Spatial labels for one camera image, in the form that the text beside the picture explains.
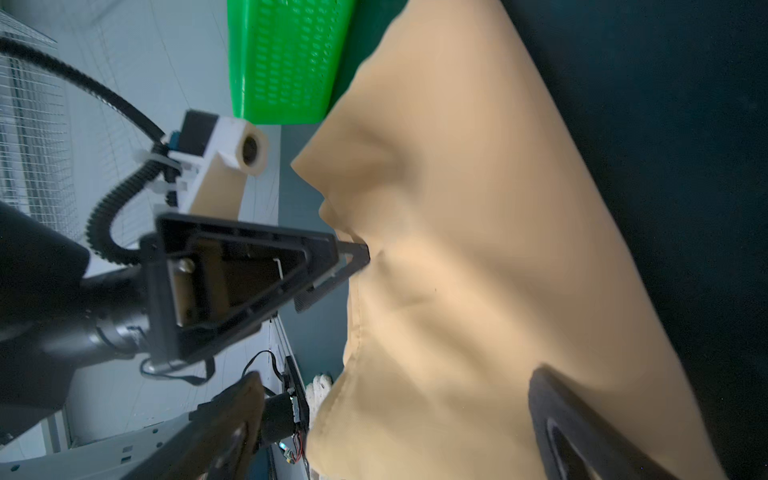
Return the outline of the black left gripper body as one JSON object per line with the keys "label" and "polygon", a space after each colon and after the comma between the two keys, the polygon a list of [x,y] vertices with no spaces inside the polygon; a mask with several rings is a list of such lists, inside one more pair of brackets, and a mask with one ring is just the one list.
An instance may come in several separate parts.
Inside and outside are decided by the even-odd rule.
{"label": "black left gripper body", "polygon": [[261,263],[156,263],[87,277],[78,311],[109,357],[147,354],[145,372],[209,364],[264,319]]}

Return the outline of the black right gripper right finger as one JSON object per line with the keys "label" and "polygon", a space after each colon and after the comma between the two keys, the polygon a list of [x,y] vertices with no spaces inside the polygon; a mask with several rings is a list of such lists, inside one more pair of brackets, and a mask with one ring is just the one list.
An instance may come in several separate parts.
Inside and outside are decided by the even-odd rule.
{"label": "black right gripper right finger", "polygon": [[548,479],[672,479],[549,369],[536,369],[528,406]]}

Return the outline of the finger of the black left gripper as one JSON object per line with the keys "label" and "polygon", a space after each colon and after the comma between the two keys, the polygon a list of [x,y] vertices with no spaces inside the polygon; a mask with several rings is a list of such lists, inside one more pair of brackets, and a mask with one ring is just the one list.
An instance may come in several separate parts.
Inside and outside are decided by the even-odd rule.
{"label": "finger of the black left gripper", "polygon": [[370,252],[366,244],[337,241],[336,247],[338,252],[336,264],[313,281],[307,289],[294,297],[297,313],[309,310],[336,288],[345,284],[370,262]]}
{"label": "finger of the black left gripper", "polygon": [[139,242],[155,366],[188,366],[257,332],[336,266],[335,237],[163,214]]}

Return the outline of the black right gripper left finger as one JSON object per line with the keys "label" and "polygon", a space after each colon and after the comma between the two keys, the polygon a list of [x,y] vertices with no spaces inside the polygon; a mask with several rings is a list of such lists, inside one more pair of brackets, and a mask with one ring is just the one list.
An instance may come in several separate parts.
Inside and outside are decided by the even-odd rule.
{"label": "black right gripper left finger", "polygon": [[265,393],[250,372],[193,412],[180,432],[127,479],[244,479],[261,427]]}

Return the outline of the yellow tan skirt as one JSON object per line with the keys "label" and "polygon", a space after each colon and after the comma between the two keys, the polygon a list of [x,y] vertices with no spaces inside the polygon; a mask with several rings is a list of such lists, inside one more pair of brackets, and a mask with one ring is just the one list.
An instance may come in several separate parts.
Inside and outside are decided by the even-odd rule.
{"label": "yellow tan skirt", "polygon": [[411,1],[293,161],[364,242],[344,369],[307,443],[332,479],[541,479],[548,366],[681,479],[721,479],[632,256],[501,3]]}

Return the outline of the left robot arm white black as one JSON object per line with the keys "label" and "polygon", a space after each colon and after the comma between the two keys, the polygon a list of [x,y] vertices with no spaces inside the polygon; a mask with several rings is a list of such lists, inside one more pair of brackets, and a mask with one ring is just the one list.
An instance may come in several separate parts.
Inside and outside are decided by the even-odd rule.
{"label": "left robot arm white black", "polygon": [[49,54],[7,37],[1,51],[98,98],[152,143],[94,207],[84,244],[1,208],[3,443],[58,411],[83,367],[139,358],[144,377],[204,385],[216,356],[280,307],[306,311],[368,265],[364,244],[239,220],[267,164],[250,122],[190,110],[166,135]]}

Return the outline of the white knit work glove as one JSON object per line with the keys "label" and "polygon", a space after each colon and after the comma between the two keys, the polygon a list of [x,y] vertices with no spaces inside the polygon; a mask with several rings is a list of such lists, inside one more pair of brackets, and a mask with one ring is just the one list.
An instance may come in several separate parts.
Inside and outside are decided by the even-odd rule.
{"label": "white knit work glove", "polygon": [[305,396],[311,418],[314,418],[317,415],[332,387],[333,380],[327,374],[316,375],[313,380],[305,386]]}

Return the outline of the green plastic basket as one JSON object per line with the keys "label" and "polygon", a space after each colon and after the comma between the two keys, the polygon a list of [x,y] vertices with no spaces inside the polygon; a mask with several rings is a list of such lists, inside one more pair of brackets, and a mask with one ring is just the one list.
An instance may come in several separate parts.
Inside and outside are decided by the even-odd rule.
{"label": "green plastic basket", "polygon": [[340,0],[228,1],[233,115],[257,125],[321,122],[355,6]]}

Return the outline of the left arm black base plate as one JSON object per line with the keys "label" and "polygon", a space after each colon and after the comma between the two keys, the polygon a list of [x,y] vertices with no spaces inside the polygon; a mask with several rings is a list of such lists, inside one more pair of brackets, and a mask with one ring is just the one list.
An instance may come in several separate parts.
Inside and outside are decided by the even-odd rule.
{"label": "left arm black base plate", "polygon": [[293,356],[284,359],[283,391],[265,399],[259,445],[277,444],[296,437],[305,444],[309,430],[309,407]]}

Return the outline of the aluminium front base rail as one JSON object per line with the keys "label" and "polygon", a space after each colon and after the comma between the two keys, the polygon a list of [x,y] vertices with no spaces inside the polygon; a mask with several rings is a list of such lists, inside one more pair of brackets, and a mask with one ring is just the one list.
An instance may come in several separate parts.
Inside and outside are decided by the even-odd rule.
{"label": "aluminium front base rail", "polygon": [[121,479],[189,423],[189,414],[30,460],[1,463],[2,479]]}

